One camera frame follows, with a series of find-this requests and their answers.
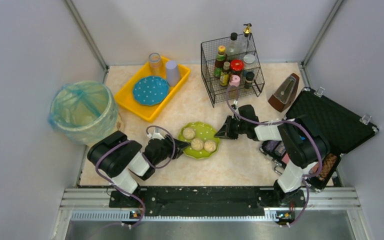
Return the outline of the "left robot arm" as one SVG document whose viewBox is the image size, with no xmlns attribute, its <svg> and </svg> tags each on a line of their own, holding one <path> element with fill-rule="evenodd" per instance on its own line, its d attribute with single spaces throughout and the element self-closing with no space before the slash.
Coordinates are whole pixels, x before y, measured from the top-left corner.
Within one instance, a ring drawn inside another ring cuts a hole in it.
<svg viewBox="0 0 384 240">
<path fill-rule="evenodd" d="M 158 128 L 153 133 L 147 132 L 147 136 L 149 141 L 141 151 L 140 143 L 117 130 L 94 144 L 87 153 L 87 159 L 98 173 L 104 174 L 110 184 L 121 188 L 127 196 L 139 187 L 133 176 L 144 181 L 149 179 L 157 169 L 168 165 L 167 162 L 159 164 L 177 159 L 190 146 L 190 143 L 169 133 L 162 135 Z"/>
</svg>

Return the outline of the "yellow cap sauce bottle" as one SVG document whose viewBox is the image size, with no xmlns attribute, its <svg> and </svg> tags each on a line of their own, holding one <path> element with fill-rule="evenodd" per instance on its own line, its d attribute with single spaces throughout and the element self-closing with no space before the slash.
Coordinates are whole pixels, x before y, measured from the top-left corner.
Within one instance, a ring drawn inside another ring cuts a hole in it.
<svg viewBox="0 0 384 240">
<path fill-rule="evenodd" d="M 218 47 L 218 53 L 214 62 L 213 75 L 215 78 L 220 78 L 226 58 L 226 47 L 224 45 L 220 45 Z"/>
</svg>

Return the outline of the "blue dotted plate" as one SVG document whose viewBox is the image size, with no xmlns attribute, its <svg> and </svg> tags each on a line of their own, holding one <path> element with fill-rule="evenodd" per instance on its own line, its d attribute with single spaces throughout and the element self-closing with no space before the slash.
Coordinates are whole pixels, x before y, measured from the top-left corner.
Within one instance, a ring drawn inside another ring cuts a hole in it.
<svg viewBox="0 0 384 240">
<path fill-rule="evenodd" d="M 168 82 L 159 76 L 141 78 L 133 87 L 133 98 L 140 105 L 155 106 L 163 102 L 169 94 Z"/>
</svg>

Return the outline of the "pink lid spice jar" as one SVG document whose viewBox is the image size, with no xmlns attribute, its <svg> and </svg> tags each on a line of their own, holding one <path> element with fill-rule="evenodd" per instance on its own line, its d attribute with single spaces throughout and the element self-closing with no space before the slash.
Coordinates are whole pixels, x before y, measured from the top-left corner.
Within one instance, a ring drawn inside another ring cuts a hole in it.
<svg viewBox="0 0 384 240">
<path fill-rule="evenodd" d="M 240 86 L 240 83 L 241 83 L 241 77 L 239 75 L 233 74 L 230 76 L 229 86 L 238 88 Z"/>
</svg>

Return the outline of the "small black lid jar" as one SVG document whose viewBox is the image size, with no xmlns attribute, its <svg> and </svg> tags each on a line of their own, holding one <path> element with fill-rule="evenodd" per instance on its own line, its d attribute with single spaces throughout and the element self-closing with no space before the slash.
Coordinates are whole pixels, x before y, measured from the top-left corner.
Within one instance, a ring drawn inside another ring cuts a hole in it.
<svg viewBox="0 0 384 240">
<path fill-rule="evenodd" d="M 245 84 L 244 84 L 245 89 L 250 89 L 252 87 L 253 82 L 254 82 L 254 77 L 255 77 L 255 74 L 252 71 L 248 71 L 246 73 Z"/>
</svg>

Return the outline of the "blue transparent cup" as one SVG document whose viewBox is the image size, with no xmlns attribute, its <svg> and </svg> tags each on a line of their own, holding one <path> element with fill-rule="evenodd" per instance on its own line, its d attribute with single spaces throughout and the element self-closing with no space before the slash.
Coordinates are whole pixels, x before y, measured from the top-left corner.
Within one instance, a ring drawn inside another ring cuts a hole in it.
<svg viewBox="0 0 384 240">
<path fill-rule="evenodd" d="M 162 59 L 159 53 L 153 52 L 148 56 L 148 64 L 158 63 L 158 62 L 162 62 Z"/>
</svg>

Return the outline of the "purple plastic cup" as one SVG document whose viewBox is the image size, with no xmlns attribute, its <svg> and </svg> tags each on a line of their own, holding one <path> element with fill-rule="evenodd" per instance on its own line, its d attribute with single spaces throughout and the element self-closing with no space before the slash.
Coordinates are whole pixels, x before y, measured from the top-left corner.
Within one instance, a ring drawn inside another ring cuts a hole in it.
<svg viewBox="0 0 384 240">
<path fill-rule="evenodd" d="M 175 87 L 181 79 L 179 66 L 176 61 L 169 60 L 165 64 L 166 81 L 170 87 Z"/>
</svg>

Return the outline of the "green dotted plate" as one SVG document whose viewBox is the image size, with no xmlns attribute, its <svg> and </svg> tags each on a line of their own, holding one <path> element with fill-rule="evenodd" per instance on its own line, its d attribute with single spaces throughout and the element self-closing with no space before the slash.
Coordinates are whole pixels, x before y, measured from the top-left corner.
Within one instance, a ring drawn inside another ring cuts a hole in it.
<svg viewBox="0 0 384 240">
<path fill-rule="evenodd" d="M 204 150 L 204 148 L 200 151 L 193 150 L 191 148 L 191 141 L 192 140 L 187 140 L 182 136 L 183 129 L 187 128 L 187 127 L 193 128 L 195 130 L 195 133 L 196 133 L 195 138 L 199 138 L 199 139 L 203 140 L 204 142 L 207 140 L 215 141 L 217 143 L 217 150 L 215 152 L 207 152 Z M 216 132 L 217 131 L 214 127 L 212 127 L 210 124 L 205 123 L 205 122 L 196 121 L 196 122 L 187 123 L 186 125 L 184 125 L 181 128 L 181 130 L 178 134 L 179 140 L 190 143 L 190 146 L 186 150 L 184 150 L 183 153 L 186 156 L 193 158 L 193 159 L 196 159 L 196 160 L 202 160 L 202 159 L 210 158 L 212 155 L 214 155 L 218 151 L 219 146 L 221 144 L 221 139 L 218 137 L 214 137 L 214 134 Z"/>
</svg>

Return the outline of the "pink transparent cup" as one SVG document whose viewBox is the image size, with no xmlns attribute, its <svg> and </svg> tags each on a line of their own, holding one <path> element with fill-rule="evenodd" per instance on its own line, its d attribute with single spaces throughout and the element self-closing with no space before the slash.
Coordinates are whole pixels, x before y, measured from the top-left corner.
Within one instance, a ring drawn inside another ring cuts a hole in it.
<svg viewBox="0 0 384 240">
<path fill-rule="evenodd" d="M 150 67 L 151 75 L 164 77 L 165 67 L 163 62 L 157 62 L 157 63 L 150 62 L 149 67 Z"/>
</svg>

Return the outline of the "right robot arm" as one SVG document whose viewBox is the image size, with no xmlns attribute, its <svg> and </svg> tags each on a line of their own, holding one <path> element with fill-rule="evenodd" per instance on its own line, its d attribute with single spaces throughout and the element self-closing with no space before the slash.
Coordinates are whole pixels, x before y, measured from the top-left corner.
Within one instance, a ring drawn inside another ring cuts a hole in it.
<svg viewBox="0 0 384 240">
<path fill-rule="evenodd" d="M 246 135 L 253 141 L 280 141 L 284 144 L 289 162 L 274 182 L 273 197 L 285 205 L 301 188 L 311 168 L 321 163 L 330 153 L 330 143 L 308 115 L 280 121 L 260 122 L 252 105 L 231 105 L 232 115 L 227 116 L 216 138 L 236 140 Z"/>
</svg>

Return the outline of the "small yellow oil bottle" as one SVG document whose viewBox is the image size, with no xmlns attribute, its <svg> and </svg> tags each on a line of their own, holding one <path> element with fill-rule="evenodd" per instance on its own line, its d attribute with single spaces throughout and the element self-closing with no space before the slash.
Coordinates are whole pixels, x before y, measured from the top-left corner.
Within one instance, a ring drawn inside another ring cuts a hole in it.
<svg viewBox="0 0 384 240">
<path fill-rule="evenodd" d="M 231 69 L 231 63 L 229 61 L 225 61 L 223 63 L 222 72 L 220 74 L 220 85 L 222 87 L 225 87 L 229 83 L 230 79 L 230 69 Z"/>
</svg>

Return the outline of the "red lid sauce jar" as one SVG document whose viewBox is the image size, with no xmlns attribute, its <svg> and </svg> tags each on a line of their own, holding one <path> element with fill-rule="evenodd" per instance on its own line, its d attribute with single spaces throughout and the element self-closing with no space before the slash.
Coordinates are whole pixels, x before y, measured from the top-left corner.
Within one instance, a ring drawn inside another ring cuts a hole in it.
<svg viewBox="0 0 384 240">
<path fill-rule="evenodd" d="M 230 73 L 231 75 L 242 76 L 245 64 L 240 59 L 233 59 L 230 61 Z"/>
</svg>

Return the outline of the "silver lid white can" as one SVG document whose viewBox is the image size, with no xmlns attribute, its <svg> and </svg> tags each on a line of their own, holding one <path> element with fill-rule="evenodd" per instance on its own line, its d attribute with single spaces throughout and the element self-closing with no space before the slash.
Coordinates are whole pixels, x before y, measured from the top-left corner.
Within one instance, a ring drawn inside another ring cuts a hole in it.
<svg viewBox="0 0 384 240">
<path fill-rule="evenodd" d="M 253 69 L 256 64 L 256 56 L 254 54 L 248 53 L 243 57 L 243 71 L 242 76 L 246 77 L 249 70 Z"/>
</svg>

